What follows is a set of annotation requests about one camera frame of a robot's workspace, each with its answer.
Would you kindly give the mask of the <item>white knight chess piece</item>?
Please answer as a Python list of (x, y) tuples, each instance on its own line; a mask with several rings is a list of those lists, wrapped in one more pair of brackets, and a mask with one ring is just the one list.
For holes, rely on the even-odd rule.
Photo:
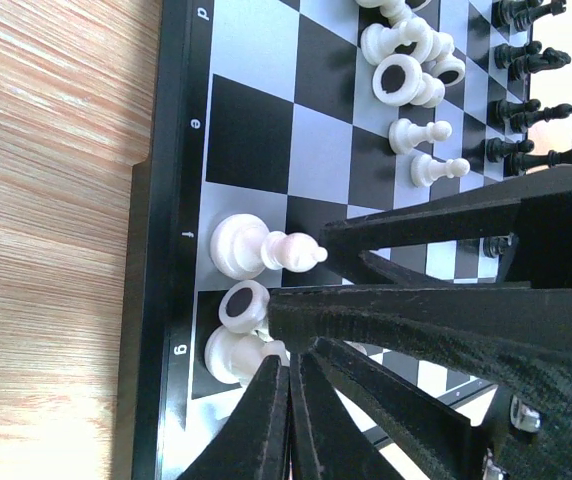
[(238, 282), (224, 295), (218, 307), (221, 325), (204, 350), (206, 368), (218, 381), (245, 387), (268, 356), (290, 366), (285, 344), (268, 332), (269, 299), (267, 288), (254, 280)]

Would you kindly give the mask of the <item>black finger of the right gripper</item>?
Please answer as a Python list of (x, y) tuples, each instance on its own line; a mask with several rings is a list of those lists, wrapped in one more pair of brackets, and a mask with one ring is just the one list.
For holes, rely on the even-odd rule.
[(271, 335), (291, 350), (317, 337), (372, 344), (507, 388), (542, 417), (510, 438), (516, 479), (572, 479), (572, 289), (351, 285), (277, 289)]
[(419, 285), (427, 277), (375, 256), (386, 247), (510, 236), (500, 282), (572, 288), (572, 167), (536, 173), (429, 203), (326, 224), (329, 266), (354, 283)]

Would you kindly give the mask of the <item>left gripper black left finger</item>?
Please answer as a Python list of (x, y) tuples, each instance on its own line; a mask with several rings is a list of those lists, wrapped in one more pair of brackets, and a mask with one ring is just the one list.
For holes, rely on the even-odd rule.
[(268, 356), (220, 432), (180, 477), (286, 479), (289, 414), (289, 369), (279, 357)]

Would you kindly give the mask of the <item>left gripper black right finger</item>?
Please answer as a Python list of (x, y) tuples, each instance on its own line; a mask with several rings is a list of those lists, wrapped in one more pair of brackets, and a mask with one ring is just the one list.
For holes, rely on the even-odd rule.
[(431, 479), (474, 476), (470, 421), (354, 349), (290, 359), (294, 473), (298, 479), (397, 479), (353, 422), (344, 394)]

